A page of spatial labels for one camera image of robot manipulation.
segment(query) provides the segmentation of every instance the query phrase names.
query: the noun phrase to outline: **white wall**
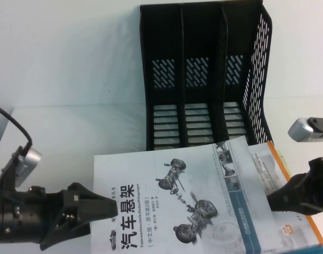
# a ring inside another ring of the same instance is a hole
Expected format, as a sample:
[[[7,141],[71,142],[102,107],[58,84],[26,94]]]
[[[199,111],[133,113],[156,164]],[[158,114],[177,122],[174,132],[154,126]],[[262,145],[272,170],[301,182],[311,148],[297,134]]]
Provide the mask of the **white wall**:
[[[0,0],[0,105],[143,102],[138,6],[171,2],[197,0]],[[323,94],[323,0],[264,5],[266,96]]]
[[[264,0],[273,22],[266,96],[323,96],[323,0]]]

